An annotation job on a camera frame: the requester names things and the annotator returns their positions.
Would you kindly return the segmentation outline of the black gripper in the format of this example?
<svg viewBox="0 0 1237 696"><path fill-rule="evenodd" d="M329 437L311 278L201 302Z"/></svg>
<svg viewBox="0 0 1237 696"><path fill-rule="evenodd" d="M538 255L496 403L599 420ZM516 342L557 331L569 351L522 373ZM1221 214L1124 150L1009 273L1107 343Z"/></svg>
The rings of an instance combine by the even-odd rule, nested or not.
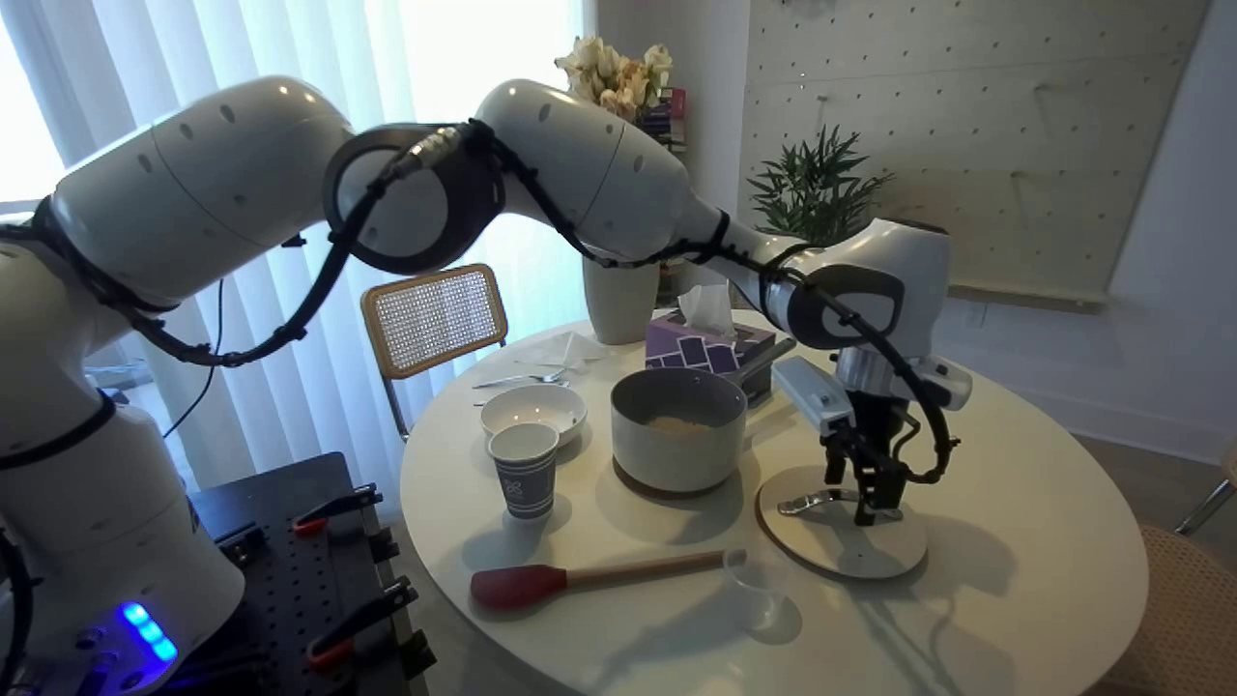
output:
<svg viewBox="0 0 1237 696"><path fill-rule="evenodd" d="M909 469L893 455L893 442L901 437L909 420L905 397L873 397L855 393L855 420L840 425L828 442L828 469L822 480L840 482L843 474L855 474L857 482L857 526L873 526L880 512L880 522L901 522L901 496L909 482Z"/></svg>

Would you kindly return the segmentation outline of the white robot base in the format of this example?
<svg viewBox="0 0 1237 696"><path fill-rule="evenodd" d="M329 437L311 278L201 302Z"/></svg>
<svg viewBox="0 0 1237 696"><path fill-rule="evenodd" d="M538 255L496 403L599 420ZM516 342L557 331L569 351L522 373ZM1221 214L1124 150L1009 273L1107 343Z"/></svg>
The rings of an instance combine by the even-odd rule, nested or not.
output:
<svg viewBox="0 0 1237 696"><path fill-rule="evenodd" d="M155 420L80 376L107 331L40 253L0 249L0 514L35 575L40 696L160 693L244 599Z"/></svg>

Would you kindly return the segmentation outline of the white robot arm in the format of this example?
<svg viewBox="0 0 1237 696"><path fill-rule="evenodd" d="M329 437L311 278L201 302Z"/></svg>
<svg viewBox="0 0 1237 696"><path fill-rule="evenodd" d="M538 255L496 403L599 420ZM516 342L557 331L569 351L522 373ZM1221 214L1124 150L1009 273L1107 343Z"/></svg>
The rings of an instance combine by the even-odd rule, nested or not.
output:
<svg viewBox="0 0 1237 696"><path fill-rule="evenodd" d="M718 272L776 330L843 356L846 410L822 442L828 464L857 474L857 519L893 514L922 480L893 415L951 407L932 361L951 238L880 215L840 242L759 233L699 200L655 135L541 80L496 86L465 125L371 130L294 79L244 80L69 166L35 229L102 307L199 362L164 318L311 224L329 229L335 267L427 273L504 214L599 267Z"/></svg>

